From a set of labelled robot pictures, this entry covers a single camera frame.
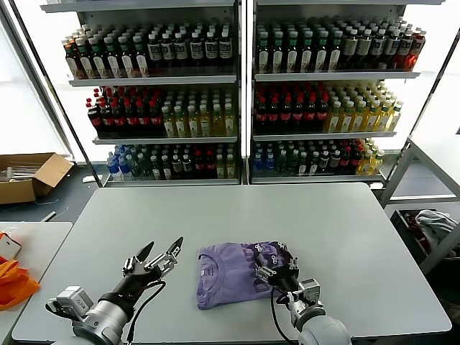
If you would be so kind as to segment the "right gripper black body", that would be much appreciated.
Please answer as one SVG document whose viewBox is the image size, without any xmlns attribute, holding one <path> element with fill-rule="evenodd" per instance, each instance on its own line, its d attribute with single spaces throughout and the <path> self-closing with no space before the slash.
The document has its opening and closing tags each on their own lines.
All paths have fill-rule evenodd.
<svg viewBox="0 0 460 345">
<path fill-rule="evenodd" d="M 279 291 L 298 290 L 299 269 L 291 268 L 289 265 L 277 267 L 268 278 L 268 284 L 276 287 Z"/>
</svg>

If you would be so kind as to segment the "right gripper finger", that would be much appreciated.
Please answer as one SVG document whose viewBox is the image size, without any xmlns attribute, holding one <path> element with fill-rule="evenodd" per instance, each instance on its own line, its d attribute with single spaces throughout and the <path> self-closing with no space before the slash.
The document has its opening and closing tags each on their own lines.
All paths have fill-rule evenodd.
<svg viewBox="0 0 460 345">
<path fill-rule="evenodd" d="M 268 279 L 275 272 L 272 269 L 275 263 L 275 254 L 265 249 L 261 244 L 254 245 L 255 275 L 258 279 Z"/>
<path fill-rule="evenodd" d="M 294 257 L 289 249 L 288 246 L 284 243 L 277 243 L 277 257 L 281 261 L 282 267 L 288 267 L 290 270 L 297 270 L 298 269 L 298 258 Z"/>
</svg>

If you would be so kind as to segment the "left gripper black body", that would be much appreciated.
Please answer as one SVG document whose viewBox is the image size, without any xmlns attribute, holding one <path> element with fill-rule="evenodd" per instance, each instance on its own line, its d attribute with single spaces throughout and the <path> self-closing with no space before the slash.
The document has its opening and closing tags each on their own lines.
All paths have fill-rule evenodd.
<svg viewBox="0 0 460 345">
<path fill-rule="evenodd" d="M 99 300 L 109 301 L 118 306 L 134 306 L 142 293 L 154 282 L 161 280 L 158 272 L 142 275 L 126 275 L 109 293 L 104 293 Z"/>
</svg>

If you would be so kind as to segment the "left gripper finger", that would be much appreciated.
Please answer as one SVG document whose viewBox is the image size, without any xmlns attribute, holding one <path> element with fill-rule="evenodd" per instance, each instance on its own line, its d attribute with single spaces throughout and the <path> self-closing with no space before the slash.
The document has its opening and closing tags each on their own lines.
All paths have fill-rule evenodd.
<svg viewBox="0 0 460 345">
<path fill-rule="evenodd" d="M 169 274 L 178 263 L 178 255 L 183 244 L 183 237 L 179 237 L 171 244 L 166 253 L 157 255 L 144 265 L 144 270 L 149 273 L 155 273 L 158 277 L 164 277 Z"/>
<path fill-rule="evenodd" d="M 154 244 L 153 241 L 149 242 L 136 255 L 127 258 L 122 267 L 123 275 L 143 275 L 145 273 L 145 261 L 150 255 Z"/>
</svg>

